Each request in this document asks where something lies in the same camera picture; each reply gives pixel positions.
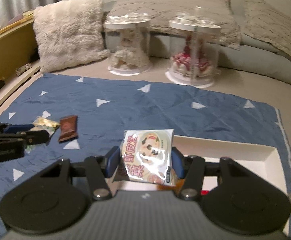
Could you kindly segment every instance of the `triangle pattern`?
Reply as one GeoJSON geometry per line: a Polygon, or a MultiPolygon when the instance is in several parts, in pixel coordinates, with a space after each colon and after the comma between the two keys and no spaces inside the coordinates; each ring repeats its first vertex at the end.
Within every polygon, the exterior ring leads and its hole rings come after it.
{"type": "Polygon", "coordinates": [[[9,113],[9,119],[13,117],[16,113],[9,113]]]}
{"type": "Polygon", "coordinates": [[[81,78],[79,78],[79,79],[76,80],[76,82],[83,82],[83,81],[84,81],[84,78],[83,77],[81,77],[81,78]]]}
{"type": "Polygon", "coordinates": [[[42,113],[42,117],[43,118],[47,118],[47,117],[49,117],[51,114],[48,112],[48,111],[46,111],[46,110],[44,110],[43,111],[43,113],[42,113]]]}
{"type": "Polygon", "coordinates": [[[41,91],[41,94],[39,95],[39,96],[42,96],[42,95],[44,95],[44,94],[46,94],[46,93],[48,93],[48,92],[46,92],[46,91],[41,91]]]}
{"type": "Polygon", "coordinates": [[[197,103],[197,102],[192,102],[192,105],[191,105],[191,108],[194,108],[194,109],[200,109],[200,108],[205,108],[206,106],[200,104],[200,103],[197,103]]]}
{"type": "Polygon", "coordinates": [[[99,107],[99,106],[101,106],[102,104],[108,103],[108,102],[110,102],[110,101],[103,100],[103,99],[97,99],[96,102],[97,102],[97,107],[99,107]]]}
{"type": "Polygon", "coordinates": [[[16,169],[12,169],[13,171],[13,180],[16,181],[17,179],[19,179],[23,174],[25,174],[22,171],[18,171],[16,169]]]}
{"type": "Polygon", "coordinates": [[[79,149],[80,149],[80,146],[79,146],[79,144],[78,144],[78,140],[75,139],[75,140],[73,140],[73,141],[67,143],[67,144],[63,147],[63,149],[65,149],[65,150],[66,150],[66,149],[77,149],[77,150],[79,150],[79,149]]]}
{"type": "Polygon", "coordinates": [[[243,108],[255,108],[255,106],[250,102],[250,100],[247,100],[243,108]]]}
{"type": "Polygon", "coordinates": [[[151,84],[148,84],[148,85],[143,86],[142,88],[138,88],[138,90],[141,90],[142,92],[145,92],[145,93],[149,93],[150,87],[151,87],[151,84]]]}

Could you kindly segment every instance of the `blue cloth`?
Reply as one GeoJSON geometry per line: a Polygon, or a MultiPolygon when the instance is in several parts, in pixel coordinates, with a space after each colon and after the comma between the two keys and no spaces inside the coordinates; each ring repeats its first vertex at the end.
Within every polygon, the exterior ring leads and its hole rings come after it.
{"type": "MultiPolygon", "coordinates": [[[[58,143],[58,129],[48,146],[36,146],[24,158],[0,163],[0,198],[60,158],[80,162],[106,154],[120,145],[124,130],[170,128],[176,135],[276,147],[291,192],[289,145],[279,111],[265,103],[176,84],[45,74],[14,100],[0,121],[32,123],[44,111],[54,121],[78,115],[80,150],[63,149],[68,142],[58,143]]],[[[0,236],[5,231],[0,219],[0,236]]]]}

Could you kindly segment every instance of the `gray pillow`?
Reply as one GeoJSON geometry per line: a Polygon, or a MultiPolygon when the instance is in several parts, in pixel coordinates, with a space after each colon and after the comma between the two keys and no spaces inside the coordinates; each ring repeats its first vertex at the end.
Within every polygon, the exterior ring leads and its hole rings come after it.
{"type": "Polygon", "coordinates": [[[291,18],[264,0],[244,0],[244,33],[265,41],[291,56],[291,18]]]}
{"type": "Polygon", "coordinates": [[[109,16],[123,16],[129,12],[147,13],[151,18],[150,31],[183,35],[183,31],[169,27],[176,12],[194,13],[194,7],[204,8],[203,16],[222,27],[220,44],[239,49],[241,32],[230,9],[229,0],[117,0],[109,16]]]}
{"type": "Polygon", "coordinates": [[[107,57],[101,36],[102,6],[103,0],[69,0],[35,9],[41,73],[107,57]]]}

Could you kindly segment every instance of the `fluffy pillow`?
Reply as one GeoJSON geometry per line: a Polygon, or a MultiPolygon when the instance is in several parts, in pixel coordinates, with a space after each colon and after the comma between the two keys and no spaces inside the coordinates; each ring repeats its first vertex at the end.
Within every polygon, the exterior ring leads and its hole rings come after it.
{"type": "Polygon", "coordinates": [[[271,43],[291,56],[291,18],[264,0],[244,0],[246,24],[244,33],[271,43]]]}
{"type": "Polygon", "coordinates": [[[69,0],[35,9],[41,73],[107,57],[101,36],[102,6],[103,0],[69,0]]]}
{"type": "Polygon", "coordinates": [[[203,16],[213,19],[222,27],[222,45],[239,49],[241,31],[233,18],[229,0],[117,0],[108,18],[123,16],[129,12],[147,13],[151,18],[151,31],[182,35],[182,31],[169,27],[169,20],[174,19],[178,11],[193,14],[195,6],[203,7],[203,16]]]}

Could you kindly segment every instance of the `transparent cylinder box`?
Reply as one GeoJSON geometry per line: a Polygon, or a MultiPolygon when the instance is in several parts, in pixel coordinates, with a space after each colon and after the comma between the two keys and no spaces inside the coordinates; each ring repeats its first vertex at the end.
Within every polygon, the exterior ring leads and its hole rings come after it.
{"type": "Polygon", "coordinates": [[[166,75],[178,84],[209,87],[218,66],[221,28],[202,19],[185,22],[170,21],[170,27],[183,30],[185,37],[170,37],[170,67],[166,75]]]}
{"type": "Polygon", "coordinates": [[[151,68],[150,20],[139,14],[115,17],[105,22],[108,69],[116,75],[137,75],[151,68]]]}

